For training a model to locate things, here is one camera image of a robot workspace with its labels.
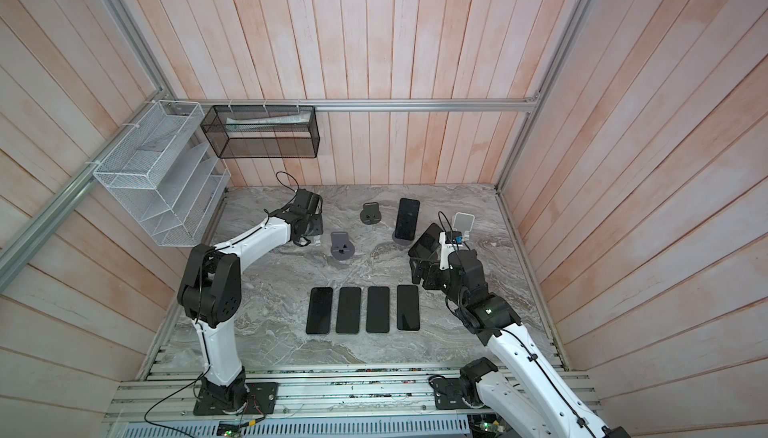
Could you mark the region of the white phone front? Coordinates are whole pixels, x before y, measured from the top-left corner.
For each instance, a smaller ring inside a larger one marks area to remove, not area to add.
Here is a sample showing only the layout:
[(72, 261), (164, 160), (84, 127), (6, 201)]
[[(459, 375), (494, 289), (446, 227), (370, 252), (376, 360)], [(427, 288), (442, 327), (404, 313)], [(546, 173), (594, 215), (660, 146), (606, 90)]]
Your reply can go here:
[(397, 286), (397, 328), (401, 331), (420, 330), (419, 293), (416, 285)]

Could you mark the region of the blue phone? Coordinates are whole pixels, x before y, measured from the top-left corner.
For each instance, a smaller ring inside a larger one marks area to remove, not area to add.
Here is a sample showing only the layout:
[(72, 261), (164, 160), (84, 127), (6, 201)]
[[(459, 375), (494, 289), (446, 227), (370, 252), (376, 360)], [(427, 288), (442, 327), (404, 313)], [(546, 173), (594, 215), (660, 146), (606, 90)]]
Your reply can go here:
[(330, 332), (333, 293), (331, 287), (311, 289), (305, 326), (308, 335), (325, 335)]

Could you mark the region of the dark grey phone stand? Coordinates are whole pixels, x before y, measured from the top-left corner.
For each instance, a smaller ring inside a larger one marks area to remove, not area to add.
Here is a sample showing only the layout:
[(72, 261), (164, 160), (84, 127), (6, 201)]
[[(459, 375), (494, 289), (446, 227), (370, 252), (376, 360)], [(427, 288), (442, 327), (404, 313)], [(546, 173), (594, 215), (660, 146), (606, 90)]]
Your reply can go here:
[(375, 225), (382, 219), (378, 202), (366, 202), (360, 212), (360, 221), (365, 225)]

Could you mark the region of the green phone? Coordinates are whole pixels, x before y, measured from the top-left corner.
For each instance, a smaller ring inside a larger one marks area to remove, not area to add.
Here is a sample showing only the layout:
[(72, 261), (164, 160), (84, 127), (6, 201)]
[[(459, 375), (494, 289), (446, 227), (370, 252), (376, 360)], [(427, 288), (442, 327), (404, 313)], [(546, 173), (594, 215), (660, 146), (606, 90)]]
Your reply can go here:
[(336, 328), (337, 334), (357, 334), (360, 330), (362, 290), (360, 287), (342, 287), (339, 291)]

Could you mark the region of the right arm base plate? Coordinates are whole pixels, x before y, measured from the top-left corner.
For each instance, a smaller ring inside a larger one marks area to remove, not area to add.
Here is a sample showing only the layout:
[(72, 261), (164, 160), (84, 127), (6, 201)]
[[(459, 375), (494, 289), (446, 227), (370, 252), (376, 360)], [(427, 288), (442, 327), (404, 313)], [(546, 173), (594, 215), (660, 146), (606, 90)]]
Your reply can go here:
[(505, 395), (509, 391), (518, 391), (517, 385), (510, 384), (498, 373), (491, 373), (477, 380), (432, 375), (427, 379), (427, 383), (432, 388), (435, 407), (438, 410), (491, 410), (491, 407), (481, 401), (481, 386), (489, 391), (491, 385), (502, 385)]

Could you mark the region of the white folding phone stand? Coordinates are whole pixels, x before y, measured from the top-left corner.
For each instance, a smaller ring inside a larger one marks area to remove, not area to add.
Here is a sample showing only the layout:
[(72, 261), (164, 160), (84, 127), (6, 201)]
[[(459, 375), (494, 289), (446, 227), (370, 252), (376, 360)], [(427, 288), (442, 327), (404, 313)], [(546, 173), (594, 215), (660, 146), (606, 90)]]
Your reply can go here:
[(475, 216), (470, 213), (457, 212), (452, 220), (452, 227), (463, 236), (468, 236), (475, 223)]

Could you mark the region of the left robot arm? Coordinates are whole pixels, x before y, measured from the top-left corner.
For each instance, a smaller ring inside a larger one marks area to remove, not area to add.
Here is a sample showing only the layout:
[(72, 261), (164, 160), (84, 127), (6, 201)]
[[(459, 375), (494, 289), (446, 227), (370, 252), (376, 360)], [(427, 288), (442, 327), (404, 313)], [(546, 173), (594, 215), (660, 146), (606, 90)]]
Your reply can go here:
[(246, 407), (246, 372), (235, 342), (234, 317), (242, 301), (242, 272), (275, 248), (308, 245), (323, 233), (322, 197), (299, 188), (253, 228), (190, 252), (177, 302), (197, 332), (203, 357), (201, 395), (226, 414)]

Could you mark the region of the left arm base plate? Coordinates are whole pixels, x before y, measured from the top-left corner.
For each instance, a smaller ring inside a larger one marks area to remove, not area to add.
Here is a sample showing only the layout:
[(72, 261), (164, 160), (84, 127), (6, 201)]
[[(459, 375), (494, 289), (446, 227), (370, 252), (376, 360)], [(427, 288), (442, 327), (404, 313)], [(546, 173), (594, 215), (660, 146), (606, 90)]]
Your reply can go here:
[(203, 380), (193, 415), (269, 415), (274, 412), (278, 387), (276, 382), (234, 382), (224, 387)]

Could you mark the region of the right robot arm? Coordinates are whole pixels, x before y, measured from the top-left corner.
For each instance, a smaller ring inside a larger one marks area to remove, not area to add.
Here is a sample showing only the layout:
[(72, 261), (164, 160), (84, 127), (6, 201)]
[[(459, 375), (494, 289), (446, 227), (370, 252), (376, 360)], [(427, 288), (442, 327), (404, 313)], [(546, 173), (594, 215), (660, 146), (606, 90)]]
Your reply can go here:
[(511, 383), (488, 358), (463, 366), (455, 380), (460, 402), (490, 409), (521, 437), (627, 437), (593, 412), (543, 357), (519, 315), (490, 292), (474, 250), (440, 258), (412, 257), (412, 282), (445, 294), (463, 326), (512, 373)]

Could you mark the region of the black phone stand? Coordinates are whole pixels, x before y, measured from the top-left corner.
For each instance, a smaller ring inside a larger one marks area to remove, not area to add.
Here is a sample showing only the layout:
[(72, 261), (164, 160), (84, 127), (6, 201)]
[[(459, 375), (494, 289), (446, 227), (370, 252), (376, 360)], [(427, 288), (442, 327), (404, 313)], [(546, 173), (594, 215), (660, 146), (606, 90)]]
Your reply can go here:
[(390, 288), (372, 286), (367, 293), (366, 331), (388, 333), (390, 330)]

